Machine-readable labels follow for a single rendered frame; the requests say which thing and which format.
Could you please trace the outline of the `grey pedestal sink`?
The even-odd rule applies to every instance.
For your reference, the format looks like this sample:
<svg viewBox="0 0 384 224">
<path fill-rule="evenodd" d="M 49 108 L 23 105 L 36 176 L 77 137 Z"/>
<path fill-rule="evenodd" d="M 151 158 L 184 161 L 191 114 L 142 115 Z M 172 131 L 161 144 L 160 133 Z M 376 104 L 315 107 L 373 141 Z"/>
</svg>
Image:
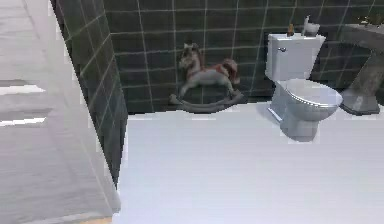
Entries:
<svg viewBox="0 0 384 224">
<path fill-rule="evenodd" d="M 340 40 L 371 51 L 352 84 L 341 93 L 340 107 L 357 116 L 379 114 L 376 92 L 384 81 L 384 27 L 346 24 Z"/>
</svg>

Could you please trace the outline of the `white toilet brush holder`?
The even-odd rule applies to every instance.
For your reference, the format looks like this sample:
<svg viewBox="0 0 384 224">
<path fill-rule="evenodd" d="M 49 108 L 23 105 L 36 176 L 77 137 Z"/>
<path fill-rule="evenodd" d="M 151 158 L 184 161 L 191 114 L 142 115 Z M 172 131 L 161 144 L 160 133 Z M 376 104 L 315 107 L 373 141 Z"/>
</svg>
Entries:
<svg viewBox="0 0 384 224">
<path fill-rule="evenodd" d="M 313 37 L 316 36 L 320 29 L 320 25 L 310 22 L 310 16 L 306 16 L 304 19 L 304 26 L 301 32 L 302 36 Z"/>
</svg>

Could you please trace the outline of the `grey rocking horse toy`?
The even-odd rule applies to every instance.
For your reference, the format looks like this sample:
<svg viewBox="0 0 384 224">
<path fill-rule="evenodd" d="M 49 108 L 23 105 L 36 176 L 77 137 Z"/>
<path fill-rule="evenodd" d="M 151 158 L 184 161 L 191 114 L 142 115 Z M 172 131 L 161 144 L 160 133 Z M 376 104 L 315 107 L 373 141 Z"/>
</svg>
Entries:
<svg viewBox="0 0 384 224">
<path fill-rule="evenodd" d="M 179 110 L 190 113 L 215 113 L 225 110 L 244 99 L 244 94 L 235 88 L 240 83 L 238 66 L 233 59 L 224 59 L 212 67 L 204 66 L 204 58 L 199 46 L 186 42 L 181 52 L 179 68 L 185 72 L 186 81 L 177 94 L 171 94 L 169 102 Z M 184 100 L 187 91 L 196 87 L 224 86 L 228 95 L 212 103 L 191 103 Z"/>
</svg>

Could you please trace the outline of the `white toilet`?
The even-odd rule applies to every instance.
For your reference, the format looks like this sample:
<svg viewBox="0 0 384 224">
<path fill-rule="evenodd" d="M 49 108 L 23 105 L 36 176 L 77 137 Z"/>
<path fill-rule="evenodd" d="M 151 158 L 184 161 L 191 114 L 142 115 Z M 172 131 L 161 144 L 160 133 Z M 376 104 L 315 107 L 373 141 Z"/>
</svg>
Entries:
<svg viewBox="0 0 384 224">
<path fill-rule="evenodd" d="M 269 112 L 289 138 L 312 141 L 319 123 L 332 116 L 343 97 L 310 76 L 326 38 L 316 34 L 271 33 L 267 36 L 265 76 L 275 84 Z"/>
</svg>

